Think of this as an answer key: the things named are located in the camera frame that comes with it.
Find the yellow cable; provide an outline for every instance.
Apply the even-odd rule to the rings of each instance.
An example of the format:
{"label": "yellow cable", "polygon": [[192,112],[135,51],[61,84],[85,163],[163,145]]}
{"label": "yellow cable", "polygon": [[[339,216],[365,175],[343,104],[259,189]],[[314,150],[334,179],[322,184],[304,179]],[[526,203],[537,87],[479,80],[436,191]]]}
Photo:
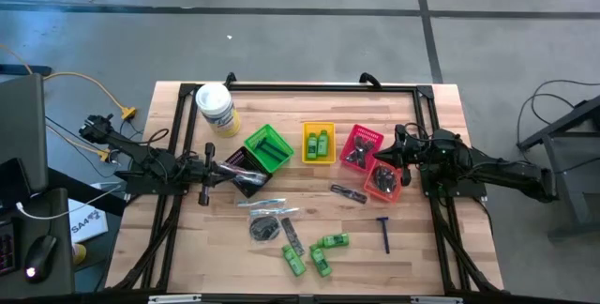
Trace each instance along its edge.
{"label": "yellow cable", "polygon": [[9,47],[7,47],[6,45],[0,44],[0,48],[7,50],[8,53],[10,53],[10,54],[12,54],[12,56],[16,57],[17,60],[19,60],[22,63],[22,65],[25,66],[25,68],[27,68],[27,71],[29,72],[29,74],[34,73],[33,70],[31,70],[29,68],[29,65],[27,65],[27,63],[23,59],[21,59],[20,56],[18,56],[16,53],[14,53],[12,50],[10,50]]}
{"label": "yellow cable", "polygon": [[[27,71],[29,72],[29,74],[34,73],[31,70],[31,68],[29,68],[29,65],[27,65],[27,63],[23,59],[21,59],[20,56],[18,56],[16,53],[14,53],[12,50],[10,50],[9,47],[7,47],[6,45],[0,44],[0,48],[7,50],[7,52],[9,52],[15,58],[17,58],[17,60],[19,60],[22,63],[22,65],[25,66],[25,68],[27,68]],[[109,92],[109,90],[104,87],[104,85],[102,85],[98,80],[96,80],[88,75],[77,73],[77,72],[57,72],[57,73],[53,73],[53,74],[45,77],[44,80],[49,80],[49,79],[57,77],[57,76],[65,76],[65,75],[77,76],[80,78],[84,78],[85,80],[91,81],[94,84],[97,84],[97,86],[100,87],[100,89],[102,91],[104,91],[104,93],[106,93],[106,95],[109,96],[109,98],[111,98],[112,102],[114,102],[114,104],[117,105],[119,107],[119,109],[121,109],[121,112],[122,112],[121,118],[123,120],[129,120],[130,118],[135,116],[135,113],[137,112],[135,107],[124,107],[122,104],[119,103],[119,101],[116,100],[116,98],[113,96],[113,94],[111,94],[111,92]]]}
{"label": "yellow cable", "polygon": [[69,138],[67,138],[66,136],[64,136],[63,134],[59,133],[58,131],[56,131],[56,129],[54,129],[52,126],[50,125],[46,125],[46,127],[48,127],[48,129],[53,132],[54,134],[58,135],[59,137],[61,137],[63,140],[67,141],[70,144],[76,145],[79,148],[83,149],[83,150],[87,150],[91,153],[94,153],[96,155],[98,155],[100,157],[100,160],[103,162],[108,162],[109,156],[111,155],[111,151],[108,149],[95,149],[91,146],[87,146],[85,144],[80,144],[77,143]]}
{"label": "yellow cable", "polygon": [[53,132],[54,134],[56,134],[56,135],[60,136],[61,138],[63,138],[63,140],[67,141],[68,143],[70,143],[70,144],[73,144],[73,145],[76,145],[76,146],[78,146],[78,147],[79,147],[79,148],[81,148],[81,149],[85,149],[85,150],[87,150],[87,151],[89,151],[89,152],[92,152],[92,153],[96,154],[97,150],[96,150],[95,148],[92,148],[91,146],[87,146],[87,145],[85,145],[85,144],[76,143],[75,141],[73,141],[73,140],[71,140],[71,139],[69,139],[69,138],[65,137],[63,134],[61,134],[61,133],[59,133],[58,131],[56,131],[56,129],[54,129],[54,128],[53,128],[52,126],[50,126],[50,125],[46,125],[46,127],[48,127],[48,129],[49,129],[51,132]]}
{"label": "yellow cable", "polygon": [[125,107],[123,107],[122,104],[119,103],[119,101],[117,101],[113,94],[111,94],[111,92],[109,92],[106,88],[104,88],[104,86],[96,79],[87,76],[85,74],[81,74],[81,73],[77,73],[77,72],[56,72],[53,74],[50,74],[49,76],[45,77],[44,80],[50,80],[51,78],[57,77],[57,76],[61,76],[61,75],[72,75],[72,76],[78,76],[80,78],[84,78],[85,80],[89,80],[94,84],[97,84],[98,87],[100,87],[101,90],[104,91],[104,93],[106,93],[107,96],[109,96],[109,98],[111,98],[111,100],[114,102],[115,105],[119,106],[119,108],[123,111],[125,110]]}

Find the desk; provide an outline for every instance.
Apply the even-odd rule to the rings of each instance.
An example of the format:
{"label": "desk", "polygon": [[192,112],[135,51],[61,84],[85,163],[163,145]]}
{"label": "desk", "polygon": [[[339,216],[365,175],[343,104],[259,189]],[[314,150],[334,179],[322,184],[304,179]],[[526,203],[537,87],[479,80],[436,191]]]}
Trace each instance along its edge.
{"label": "desk", "polygon": [[[159,129],[170,129],[178,82],[157,82],[148,113],[144,138]],[[452,84],[433,85],[441,127],[460,133],[469,143],[458,88]],[[399,93],[352,92],[232,92],[242,128],[229,139],[218,138],[198,114],[192,150],[203,153],[213,142],[216,160],[225,160],[244,140],[265,123],[271,124],[295,150],[295,155],[277,170],[253,199],[286,198],[290,207],[300,207],[293,226],[307,249],[325,235],[349,233],[348,248],[325,251],[333,273],[321,278],[310,257],[302,259],[307,272],[295,278],[281,256],[288,244],[284,234],[266,244],[251,242],[248,210],[235,203],[244,196],[230,183],[211,191],[211,204],[198,205],[200,186],[184,198],[173,252],[169,292],[246,294],[361,294],[406,295],[442,294],[443,286],[436,253],[431,212],[423,196],[419,174],[412,172],[412,184],[402,190],[398,203],[389,205],[369,200],[366,205],[329,191],[331,182],[361,190],[364,175],[340,164],[306,165],[301,160],[302,122],[336,123],[339,155],[354,124],[376,130],[394,141],[395,124],[414,122],[413,99]],[[182,120],[185,129],[187,119]],[[185,132],[179,135],[181,152]],[[156,143],[167,147],[168,137]],[[128,206],[114,249],[107,286],[116,284],[133,267],[145,249],[154,217],[156,196],[142,196]],[[487,278],[503,287],[488,219],[472,200],[457,199],[457,215],[466,251]],[[375,220],[388,216],[390,254],[383,249],[381,225]],[[458,282],[456,262],[449,253],[453,280]]]}

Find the white container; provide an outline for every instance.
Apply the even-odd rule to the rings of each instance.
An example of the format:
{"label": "white container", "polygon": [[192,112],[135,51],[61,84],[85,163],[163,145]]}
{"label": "white container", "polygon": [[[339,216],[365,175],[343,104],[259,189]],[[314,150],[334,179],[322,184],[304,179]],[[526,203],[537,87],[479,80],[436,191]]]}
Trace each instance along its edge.
{"label": "white container", "polygon": [[223,84],[200,87],[196,93],[196,104],[217,135],[230,137],[240,130],[240,117],[233,106],[232,95]]}

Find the keyboard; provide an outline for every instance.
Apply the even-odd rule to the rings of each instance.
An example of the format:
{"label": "keyboard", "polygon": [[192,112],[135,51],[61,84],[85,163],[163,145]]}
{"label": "keyboard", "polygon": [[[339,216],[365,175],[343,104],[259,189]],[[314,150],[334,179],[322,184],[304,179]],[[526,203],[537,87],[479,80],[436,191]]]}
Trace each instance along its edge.
{"label": "keyboard", "polygon": [[0,276],[19,269],[14,222],[0,222]]}

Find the yellow basket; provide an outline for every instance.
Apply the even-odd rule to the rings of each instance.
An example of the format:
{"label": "yellow basket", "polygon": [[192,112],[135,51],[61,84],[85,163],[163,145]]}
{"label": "yellow basket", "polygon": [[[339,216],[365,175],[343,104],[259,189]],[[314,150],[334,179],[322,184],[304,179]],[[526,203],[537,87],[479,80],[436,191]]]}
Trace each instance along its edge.
{"label": "yellow basket", "polygon": [[[327,130],[327,136],[329,137],[327,156],[309,160],[307,159],[308,135],[313,132],[319,138],[321,130]],[[333,122],[305,122],[302,124],[302,161],[306,164],[336,163],[336,125]]]}

